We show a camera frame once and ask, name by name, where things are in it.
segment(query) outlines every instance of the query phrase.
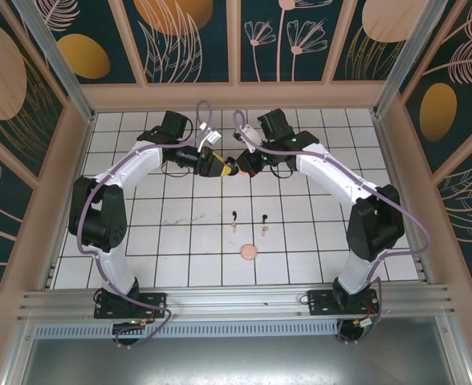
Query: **pink round object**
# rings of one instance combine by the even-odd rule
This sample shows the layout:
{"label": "pink round object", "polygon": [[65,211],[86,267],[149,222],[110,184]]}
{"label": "pink round object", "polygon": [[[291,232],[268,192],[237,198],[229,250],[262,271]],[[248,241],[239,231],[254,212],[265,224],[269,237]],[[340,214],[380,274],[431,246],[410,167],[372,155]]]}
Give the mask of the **pink round object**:
{"label": "pink round object", "polygon": [[244,245],[242,247],[242,258],[247,261],[252,261],[258,256],[258,250],[254,245]]}

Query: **metal grate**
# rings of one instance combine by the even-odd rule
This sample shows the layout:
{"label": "metal grate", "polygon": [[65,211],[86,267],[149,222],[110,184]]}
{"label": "metal grate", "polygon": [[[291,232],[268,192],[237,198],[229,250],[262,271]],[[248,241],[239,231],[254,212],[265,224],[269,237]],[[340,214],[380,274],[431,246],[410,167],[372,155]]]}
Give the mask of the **metal grate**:
{"label": "metal grate", "polygon": [[[123,333],[121,338],[147,336],[157,325],[144,330]],[[42,324],[36,327],[35,339],[100,339],[112,338],[113,324]],[[173,322],[166,325],[155,338],[199,337],[274,337],[288,335],[336,334],[336,320],[299,320],[263,322]]]}

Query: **white tile floor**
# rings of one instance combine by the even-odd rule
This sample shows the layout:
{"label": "white tile floor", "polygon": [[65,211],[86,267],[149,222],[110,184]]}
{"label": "white tile floor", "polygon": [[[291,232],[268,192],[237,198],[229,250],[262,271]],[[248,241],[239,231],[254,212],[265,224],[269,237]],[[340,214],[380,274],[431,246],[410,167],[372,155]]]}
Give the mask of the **white tile floor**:
{"label": "white tile floor", "polygon": [[[251,124],[269,110],[247,110]],[[372,121],[365,109],[284,110],[295,130],[307,130],[331,153],[370,181],[389,182]],[[185,111],[194,120],[194,112]],[[100,114],[83,173],[93,176],[109,168],[146,129],[161,123],[163,112]],[[232,137],[232,111],[216,111],[222,139],[214,148],[224,157],[244,146]],[[290,175],[284,167],[279,175]],[[223,180],[201,178],[169,164],[148,174],[126,195],[129,266],[142,287],[236,286],[332,282],[348,255],[346,222],[336,199],[299,172],[279,180],[269,170],[252,180],[246,175]],[[238,214],[236,233],[230,226]],[[268,231],[262,237],[262,216]],[[251,243],[255,261],[240,255]],[[404,237],[397,248],[407,249]],[[81,257],[68,234],[56,264],[51,288],[96,288],[100,276],[89,257]],[[417,280],[411,257],[392,257],[376,274],[384,280]]]}

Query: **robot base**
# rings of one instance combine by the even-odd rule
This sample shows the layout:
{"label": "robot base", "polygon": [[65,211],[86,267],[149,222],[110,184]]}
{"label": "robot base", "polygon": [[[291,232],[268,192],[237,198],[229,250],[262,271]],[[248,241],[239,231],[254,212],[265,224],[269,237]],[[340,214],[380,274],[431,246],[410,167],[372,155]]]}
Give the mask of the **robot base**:
{"label": "robot base", "polygon": [[377,293],[370,288],[349,296],[345,306],[340,305],[334,290],[310,290],[307,292],[307,301],[310,315],[366,315],[368,309],[363,302],[368,303],[376,312],[379,311]]}
{"label": "robot base", "polygon": [[[166,307],[166,293],[140,293],[137,284],[128,293],[128,296],[138,302],[148,305]],[[95,297],[95,319],[148,319],[164,318],[163,310],[152,311],[135,305],[116,294],[101,289]]]}

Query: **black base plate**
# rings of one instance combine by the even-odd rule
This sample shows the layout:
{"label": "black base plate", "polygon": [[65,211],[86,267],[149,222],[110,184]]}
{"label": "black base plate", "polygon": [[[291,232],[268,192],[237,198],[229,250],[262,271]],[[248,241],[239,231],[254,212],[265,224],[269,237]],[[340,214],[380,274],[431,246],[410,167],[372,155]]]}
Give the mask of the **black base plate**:
{"label": "black base plate", "polygon": [[[102,290],[96,297],[96,307],[93,313],[95,319],[146,319],[151,318],[152,310],[141,306],[128,306],[128,303],[116,296],[116,302],[112,297],[113,294]],[[139,293],[135,298],[139,302],[148,305],[166,307],[166,293]],[[163,310],[154,311],[154,318],[164,318]]]}
{"label": "black base plate", "polygon": [[368,310],[362,301],[366,301],[376,312],[379,311],[377,293],[374,289],[365,289],[358,294],[350,296],[344,309],[332,297],[332,290],[310,290],[307,292],[310,315],[345,315],[364,314]]}

